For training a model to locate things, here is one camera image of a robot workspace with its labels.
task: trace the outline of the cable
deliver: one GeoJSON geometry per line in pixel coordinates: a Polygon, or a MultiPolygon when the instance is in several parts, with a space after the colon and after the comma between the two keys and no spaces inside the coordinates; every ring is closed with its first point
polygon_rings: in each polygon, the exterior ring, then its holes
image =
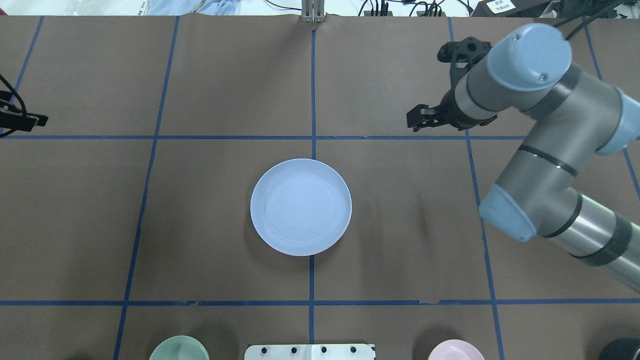
{"type": "Polygon", "coordinates": [[[585,15],[589,15],[590,13],[595,13],[595,12],[599,12],[600,10],[606,8],[607,6],[611,5],[610,3],[606,3],[606,4],[601,4],[600,6],[598,6],[597,8],[589,8],[587,10],[584,10],[583,12],[579,13],[578,15],[574,15],[573,17],[569,17],[565,20],[562,20],[561,22],[558,22],[557,24],[554,25],[554,27],[559,28],[560,26],[574,21],[575,19],[578,19],[579,17],[583,17],[585,15]]]}
{"type": "Polygon", "coordinates": [[[413,8],[411,9],[411,12],[409,13],[409,16],[413,15],[413,11],[415,10],[416,7],[418,7],[418,5],[423,4],[424,5],[424,12],[427,12],[429,9],[429,4],[427,4],[426,1],[419,1],[417,3],[415,3],[415,5],[413,6],[413,8]]]}
{"type": "Polygon", "coordinates": [[[592,22],[594,22],[597,18],[599,18],[600,16],[602,16],[604,13],[611,11],[611,9],[621,5],[622,3],[624,3],[626,0],[617,0],[614,1],[612,4],[610,4],[609,6],[605,7],[604,9],[600,10],[599,12],[596,12],[595,14],[593,14],[590,18],[588,18],[587,20],[583,21],[582,24],[576,26],[575,29],[573,29],[569,35],[566,36],[566,38],[564,38],[565,40],[569,41],[571,40],[577,33],[580,32],[580,30],[584,29],[587,25],[591,24],[592,22]]]}
{"type": "Polygon", "coordinates": [[[16,129],[11,129],[9,131],[6,131],[6,132],[0,134],[0,139],[4,138],[5,136],[9,136],[9,135],[13,134],[16,131],[17,131],[16,129]]]}
{"type": "Polygon", "coordinates": [[[275,7],[281,8],[281,9],[285,9],[285,10],[297,10],[297,11],[302,11],[302,9],[299,8],[289,8],[288,6],[282,6],[282,5],[278,5],[278,4],[274,4],[269,0],[265,0],[267,3],[272,4],[275,7]]]}
{"type": "Polygon", "coordinates": [[[469,13],[469,17],[471,17],[471,14],[474,12],[474,9],[471,7],[471,5],[469,5],[469,0],[467,0],[466,4],[462,0],[458,0],[458,2],[461,3],[462,5],[464,5],[465,8],[467,8],[467,12],[469,13]]]}
{"type": "Polygon", "coordinates": [[[364,9],[364,6],[367,4],[367,0],[364,0],[364,3],[362,3],[362,6],[360,7],[360,11],[358,12],[358,16],[360,16],[362,14],[362,10],[364,9]]]}
{"type": "Polygon", "coordinates": [[[433,2],[431,3],[431,6],[429,6],[429,9],[425,11],[421,16],[428,16],[428,17],[442,16],[442,8],[440,7],[440,5],[444,3],[444,1],[445,0],[442,0],[439,3],[436,3],[436,0],[433,0],[433,2]]]}
{"type": "Polygon", "coordinates": [[[18,100],[18,102],[20,103],[20,107],[22,108],[22,116],[23,117],[27,117],[27,107],[24,105],[24,101],[22,100],[22,97],[20,95],[18,95],[18,92],[15,91],[15,89],[13,88],[13,86],[11,86],[11,84],[9,84],[9,81],[7,81],[4,76],[2,76],[2,74],[0,74],[0,81],[2,81],[2,83],[9,89],[9,91],[11,92],[11,94],[13,96],[15,96],[15,98],[18,100]]]}
{"type": "MultiPolygon", "coordinates": [[[[9,89],[9,91],[11,92],[11,94],[13,96],[15,96],[15,98],[18,100],[18,102],[20,103],[20,107],[22,108],[22,116],[23,117],[27,117],[27,107],[24,105],[24,101],[22,100],[22,97],[20,95],[18,95],[18,92],[15,91],[15,89],[13,88],[13,86],[11,86],[11,84],[9,84],[9,81],[7,81],[4,76],[2,76],[0,74],[0,81],[2,81],[2,83],[9,89]]],[[[9,136],[11,134],[13,134],[14,132],[16,132],[16,129],[11,129],[9,131],[6,131],[2,134],[0,134],[0,139],[9,136]]]]}

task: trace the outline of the light blue plate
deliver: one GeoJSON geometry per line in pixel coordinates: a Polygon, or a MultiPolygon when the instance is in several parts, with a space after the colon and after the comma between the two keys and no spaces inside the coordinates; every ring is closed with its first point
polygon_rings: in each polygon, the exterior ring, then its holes
{"type": "Polygon", "coordinates": [[[351,194],[340,174],[311,159],[272,167],[255,185],[251,220],[277,251],[309,256],[331,247],[351,220],[351,194]]]}

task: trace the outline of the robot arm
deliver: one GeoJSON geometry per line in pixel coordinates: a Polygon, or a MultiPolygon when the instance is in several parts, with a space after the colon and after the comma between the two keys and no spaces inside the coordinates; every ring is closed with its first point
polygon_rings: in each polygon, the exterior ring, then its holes
{"type": "Polygon", "coordinates": [[[519,241],[549,238],[640,292],[640,227],[571,187],[591,155],[614,154],[640,134],[640,104],[571,57],[557,29],[522,26],[470,63],[439,107],[422,106],[421,121],[415,108],[409,112],[408,124],[416,131],[433,126],[426,117],[440,117],[462,130],[512,106],[530,116],[535,126],[492,185],[480,215],[519,241]]]}

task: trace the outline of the label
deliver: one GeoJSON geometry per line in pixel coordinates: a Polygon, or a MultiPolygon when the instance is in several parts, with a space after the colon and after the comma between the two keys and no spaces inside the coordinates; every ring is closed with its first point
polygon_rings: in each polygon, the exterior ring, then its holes
{"type": "Polygon", "coordinates": [[[516,8],[511,0],[494,0],[488,2],[486,5],[489,6],[489,10],[491,10],[493,13],[508,12],[509,10],[513,10],[516,8]]]}
{"type": "Polygon", "coordinates": [[[149,2],[143,1],[142,4],[140,4],[140,10],[138,10],[138,15],[146,15],[148,11],[149,11],[149,2]]]}

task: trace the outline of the black object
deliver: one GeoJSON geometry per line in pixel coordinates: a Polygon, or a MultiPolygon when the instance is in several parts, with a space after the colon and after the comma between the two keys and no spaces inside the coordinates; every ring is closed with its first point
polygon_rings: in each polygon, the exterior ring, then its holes
{"type": "Polygon", "coordinates": [[[546,5],[549,4],[550,2],[549,0],[511,0],[511,3],[513,4],[513,9],[505,12],[501,12],[501,13],[493,13],[493,11],[491,11],[491,9],[489,9],[489,6],[487,5],[487,3],[489,3],[490,1],[491,0],[479,2],[471,16],[473,17],[527,17],[527,15],[530,15],[531,13],[535,13],[537,11],[537,10],[531,10],[530,12],[527,12],[528,9],[531,9],[531,8],[538,9],[538,6],[540,6],[541,4],[544,4],[546,8],[546,5]]]}
{"type": "Polygon", "coordinates": [[[302,9],[299,9],[299,8],[290,8],[290,7],[288,7],[288,6],[278,5],[278,4],[272,3],[272,2],[271,2],[271,1],[269,1],[269,0],[265,0],[265,2],[267,2],[267,3],[269,3],[269,4],[273,5],[273,6],[275,6],[275,7],[277,7],[277,8],[284,9],[284,10],[299,10],[299,11],[302,11],[302,9]]]}
{"type": "Polygon", "coordinates": [[[494,121],[494,115],[488,119],[473,119],[464,114],[454,100],[454,89],[462,79],[480,60],[491,50],[491,43],[482,42],[476,38],[468,37],[458,42],[448,42],[438,51],[438,60],[443,63],[451,63],[449,77],[451,89],[442,97],[438,106],[430,108],[428,105],[416,105],[406,114],[406,125],[416,132],[423,127],[438,127],[450,124],[462,131],[474,126],[486,126],[494,121]]]}
{"type": "Polygon", "coordinates": [[[0,75],[0,82],[9,89],[9,92],[0,91],[0,127],[10,129],[5,133],[1,133],[0,138],[4,138],[18,130],[31,131],[34,126],[46,125],[49,118],[45,115],[28,113],[22,97],[2,75],[0,75]],[[20,103],[20,109],[11,103],[13,96],[20,103]]]}
{"type": "MultiPolygon", "coordinates": [[[[365,10],[364,11],[364,15],[365,16],[376,16],[376,12],[370,12],[369,10],[365,10]]],[[[385,11],[381,15],[378,15],[378,17],[382,17],[382,16],[391,16],[392,17],[393,15],[394,15],[393,12],[385,11]]]]}
{"type": "Polygon", "coordinates": [[[600,353],[598,360],[638,360],[640,339],[622,338],[610,342],[600,353]]]}
{"type": "Polygon", "coordinates": [[[10,92],[0,91],[0,127],[31,131],[34,126],[45,126],[47,124],[48,116],[34,113],[23,114],[21,109],[9,102],[11,96],[10,92]]]}
{"type": "Polygon", "coordinates": [[[613,235],[600,250],[587,256],[572,256],[589,266],[604,266],[622,256],[629,248],[631,241],[631,222],[618,213],[615,215],[616,227],[613,230],[613,235]]]}
{"type": "Polygon", "coordinates": [[[599,17],[603,17],[606,13],[610,12],[613,10],[613,8],[621,5],[622,3],[624,3],[625,0],[617,0],[617,1],[613,1],[611,4],[609,4],[608,6],[605,6],[604,8],[602,8],[600,11],[596,12],[595,14],[593,14],[592,16],[590,16],[588,19],[586,19],[585,21],[582,21],[582,23],[578,26],[575,27],[575,29],[573,29],[569,35],[567,35],[564,39],[565,40],[571,40],[571,38],[573,38],[575,36],[575,34],[579,33],[580,30],[584,29],[587,25],[591,24],[594,20],[596,20],[599,17]]]}

